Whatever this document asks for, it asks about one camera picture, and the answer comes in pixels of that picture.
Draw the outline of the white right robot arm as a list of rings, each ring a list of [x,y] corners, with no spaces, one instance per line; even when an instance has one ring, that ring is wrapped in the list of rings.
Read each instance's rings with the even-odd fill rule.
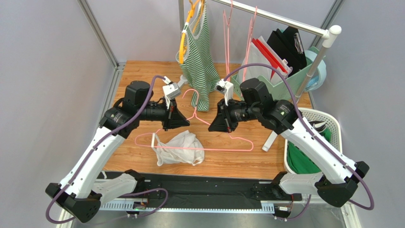
[[[369,166],[343,155],[309,124],[293,103],[274,100],[262,81],[246,80],[240,89],[243,100],[224,98],[218,102],[217,115],[208,130],[231,133],[239,122],[257,120],[293,143],[319,168],[319,172],[312,174],[280,172],[272,181],[274,192],[317,195],[334,207],[350,201]]]

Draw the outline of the white tank top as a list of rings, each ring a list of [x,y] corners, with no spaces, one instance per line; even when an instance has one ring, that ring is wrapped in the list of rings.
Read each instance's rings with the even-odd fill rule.
[[[196,135],[188,130],[179,133],[169,142],[163,143],[158,135],[152,135],[151,148],[157,156],[157,165],[187,163],[192,166],[205,159],[203,145]]]

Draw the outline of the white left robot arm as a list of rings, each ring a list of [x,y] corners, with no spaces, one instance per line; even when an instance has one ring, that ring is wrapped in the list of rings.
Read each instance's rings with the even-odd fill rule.
[[[177,83],[164,80],[164,96],[152,101],[153,86],[145,81],[133,81],[124,97],[108,109],[99,122],[96,134],[80,160],[58,183],[50,183],[46,193],[73,218],[89,222],[106,203],[139,192],[144,177],[127,170],[120,176],[97,184],[96,179],[116,149],[128,138],[141,121],[159,121],[164,130],[189,126],[178,110],[176,97],[181,93]]]

